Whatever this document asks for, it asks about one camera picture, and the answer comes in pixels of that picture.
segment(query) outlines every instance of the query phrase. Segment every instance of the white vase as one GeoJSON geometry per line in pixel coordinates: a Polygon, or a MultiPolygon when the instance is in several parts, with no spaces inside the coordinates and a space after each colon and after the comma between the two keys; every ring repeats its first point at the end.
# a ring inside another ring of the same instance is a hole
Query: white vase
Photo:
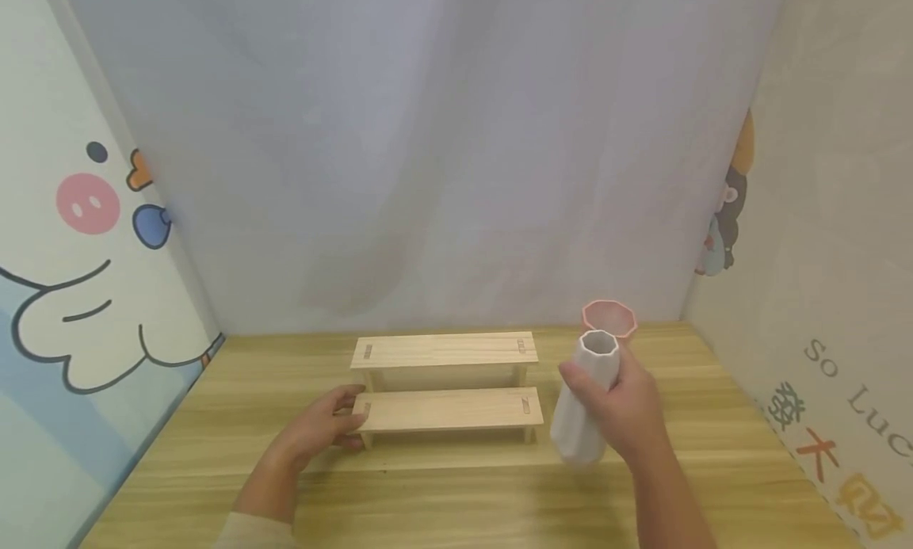
{"type": "MultiPolygon", "coordinates": [[[[621,364],[618,340],[605,331],[588,331],[577,340],[573,361],[608,391],[618,379],[621,364]]],[[[598,425],[566,383],[561,383],[558,405],[555,406],[552,442],[558,448],[561,459],[573,465],[597,463],[605,452],[605,440],[598,425]]]]}

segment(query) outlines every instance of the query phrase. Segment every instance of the sleeve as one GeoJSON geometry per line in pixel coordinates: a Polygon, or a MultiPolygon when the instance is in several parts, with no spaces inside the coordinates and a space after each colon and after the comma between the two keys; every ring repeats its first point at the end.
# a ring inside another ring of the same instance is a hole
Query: sleeve
{"type": "Polygon", "coordinates": [[[298,549],[298,544],[289,524],[232,512],[212,549],[298,549]]]}

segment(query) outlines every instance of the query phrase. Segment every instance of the orange beak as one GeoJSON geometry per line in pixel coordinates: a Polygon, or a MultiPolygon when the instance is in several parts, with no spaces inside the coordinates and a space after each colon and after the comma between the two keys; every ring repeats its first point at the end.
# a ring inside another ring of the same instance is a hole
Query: orange beak
{"type": "Polygon", "coordinates": [[[152,184],[152,176],[149,174],[149,166],[146,166],[146,160],[139,149],[133,149],[130,154],[130,163],[133,170],[127,175],[127,186],[131,190],[139,192],[152,184]]]}

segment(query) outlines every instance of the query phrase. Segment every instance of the red chinese character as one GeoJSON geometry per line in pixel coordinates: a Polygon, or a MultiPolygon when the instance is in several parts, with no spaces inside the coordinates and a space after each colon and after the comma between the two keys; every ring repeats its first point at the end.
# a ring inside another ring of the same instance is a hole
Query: red chinese character
{"type": "Polygon", "coordinates": [[[815,444],[810,444],[809,446],[801,446],[796,449],[797,454],[815,454],[815,465],[818,472],[818,482],[824,483],[824,467],[822,464],[822,454],[827,454],[827,457],[831,459],[831,462],[834,463],[836,467],[840,467],[840,463],[837,461],[831,449],[836,447],[836,443],[833,440],[828,440],[827,442],[821,440],[815,430],[806,428],[809,434],[812,435],[812,439],[815,439],[815,444]]]}

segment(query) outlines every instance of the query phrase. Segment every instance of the vase opening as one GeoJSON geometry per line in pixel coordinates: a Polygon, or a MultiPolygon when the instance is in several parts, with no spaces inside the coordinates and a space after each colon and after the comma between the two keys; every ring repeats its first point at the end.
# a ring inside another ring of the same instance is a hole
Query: vase opening
{"type": "Polygon", "coordinates": [[[583,348],[596,355],[612,355],[618,346],[612,334],[605,331],[588,331],[581,337],[583,348]]]}

